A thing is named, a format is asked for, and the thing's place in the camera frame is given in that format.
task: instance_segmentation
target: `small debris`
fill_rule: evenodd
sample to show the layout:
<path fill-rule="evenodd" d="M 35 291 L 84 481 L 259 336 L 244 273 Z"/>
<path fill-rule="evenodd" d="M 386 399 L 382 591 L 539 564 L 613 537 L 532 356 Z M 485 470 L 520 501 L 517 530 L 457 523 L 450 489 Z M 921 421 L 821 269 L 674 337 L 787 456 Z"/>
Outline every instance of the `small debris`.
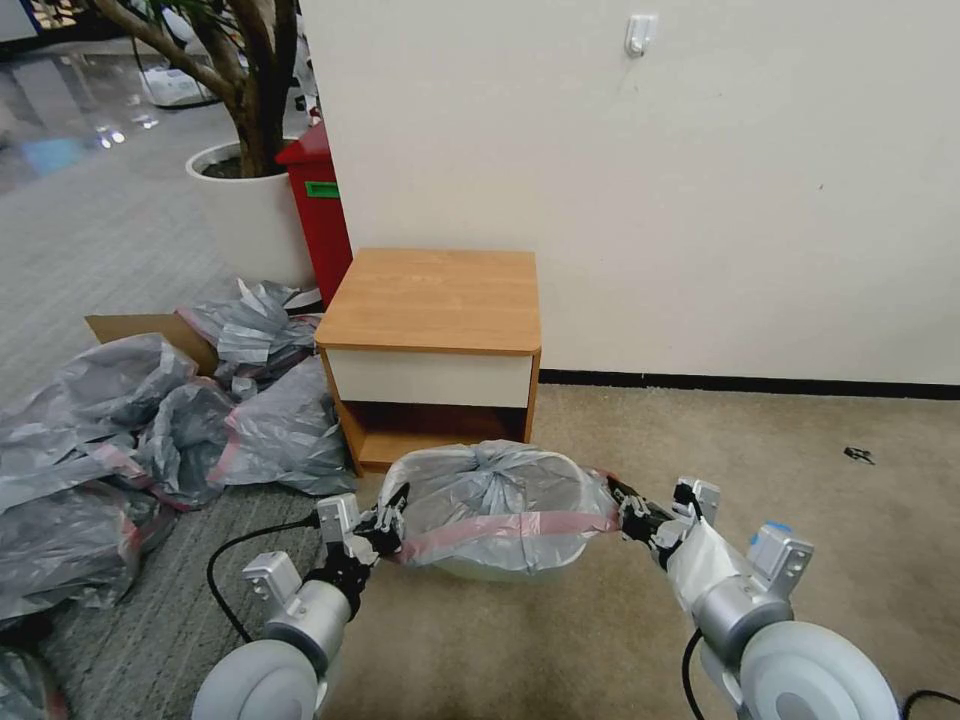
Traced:
<path fill-rule="evenodd" d="M 843 454 L 846 455 L 851 460 L 856 460 L 857 462 L 866 463 L 867 465 L 876 465 L 873 461 L 873 454 L 869 450 L 862 450 L 861 448 L 855 447 L 846 447 L 843 450 Z"/>

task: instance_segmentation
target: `potted plant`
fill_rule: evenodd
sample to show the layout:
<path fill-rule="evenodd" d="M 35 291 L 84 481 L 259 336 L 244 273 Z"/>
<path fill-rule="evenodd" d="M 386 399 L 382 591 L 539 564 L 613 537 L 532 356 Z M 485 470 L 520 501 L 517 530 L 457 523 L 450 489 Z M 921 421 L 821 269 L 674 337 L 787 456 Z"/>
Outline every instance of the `potted plant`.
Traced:
<path fill-rule="evenodd" d="M 94 0 L 123 30 L 222 102 L 237 140 L 197 153 L 187 174 L 226 262 L 241 276 L 295 287 L 312 284 L 289 179 L 275 157 L 285 145 L 283 114 L 297 51 L 296 0 Z M 164 9 L 193 27 L 209 56 L 188 53 L 166 31 Z"/>

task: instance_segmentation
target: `white wall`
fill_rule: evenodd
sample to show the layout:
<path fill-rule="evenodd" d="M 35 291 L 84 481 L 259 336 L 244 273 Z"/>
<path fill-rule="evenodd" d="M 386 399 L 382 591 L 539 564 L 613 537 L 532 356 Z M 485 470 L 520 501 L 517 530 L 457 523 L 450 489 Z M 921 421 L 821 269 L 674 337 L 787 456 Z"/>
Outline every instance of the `white wall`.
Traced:
<path fill-rule="evenodd" d="M 352 242 L 535 250 L 543 367 L 960 383 L 955 0 L 303 5 Z"/>

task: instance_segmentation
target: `cardboard box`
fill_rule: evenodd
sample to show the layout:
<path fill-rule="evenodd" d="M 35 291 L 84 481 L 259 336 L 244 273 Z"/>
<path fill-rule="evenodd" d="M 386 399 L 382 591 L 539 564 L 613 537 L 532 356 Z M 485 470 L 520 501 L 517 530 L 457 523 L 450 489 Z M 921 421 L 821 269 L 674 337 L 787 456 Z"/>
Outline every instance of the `cardboard box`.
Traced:
<path fill-rule="evenodd" d="M 198 374 L 210 377 L 217 369 L 216 348 L 179 315 L 87 315 L 84 320 L 101 343 L 158 332 L 175 348 L 193 358 Z"/>

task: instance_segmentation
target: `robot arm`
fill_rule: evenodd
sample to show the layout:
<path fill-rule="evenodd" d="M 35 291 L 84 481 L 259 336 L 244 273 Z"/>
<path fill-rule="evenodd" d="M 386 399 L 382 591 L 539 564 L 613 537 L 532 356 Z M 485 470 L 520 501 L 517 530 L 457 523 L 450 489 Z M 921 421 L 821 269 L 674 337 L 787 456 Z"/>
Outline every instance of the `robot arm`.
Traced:
<path fill-rule="evenodd" d="M 614 478 L 608 483 L 623 534 L 647 545 L 697 627 L 688 653 L 702 636 L 703 667 L 740 720 L 898 720 L 869 658 L 826 628 L 794 621 L 790 593 L 813 545 L 768 524 L 743 557 L 712 527 L 715 486 L 680 478 L 664 509 Z M 685 690 L 702 717 L 686 677 Z"/>
<path fill-rule="evenodd" d="M 337 675 L 343 634 L 381 555 L 400 549 L 409 486 L 361 515 L 352 494 L 317 503 L 321 566 L 301 578 L 282 551 L 261 553 L 242 577 L 266 605 L 262 640 L 237 648 L 207 675 L 193 720 L 310 720 Z"/>

